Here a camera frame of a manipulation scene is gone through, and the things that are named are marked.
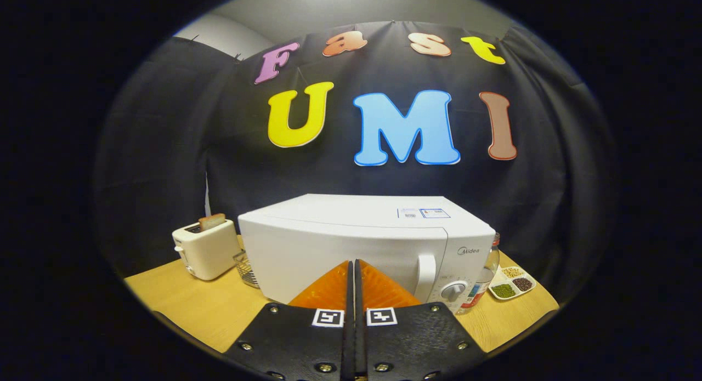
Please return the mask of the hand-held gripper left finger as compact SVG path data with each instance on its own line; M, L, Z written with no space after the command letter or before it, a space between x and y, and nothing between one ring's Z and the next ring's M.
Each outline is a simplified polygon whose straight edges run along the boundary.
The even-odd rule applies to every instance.
M351 380L352 264L342 262L341 308L264 305L225 357L273 380Z

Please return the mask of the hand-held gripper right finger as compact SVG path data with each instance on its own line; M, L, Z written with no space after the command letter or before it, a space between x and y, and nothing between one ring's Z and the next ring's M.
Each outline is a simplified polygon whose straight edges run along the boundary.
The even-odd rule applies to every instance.
M361 261L354 261L354 379L454 380L486 352L444 303L364 309Z

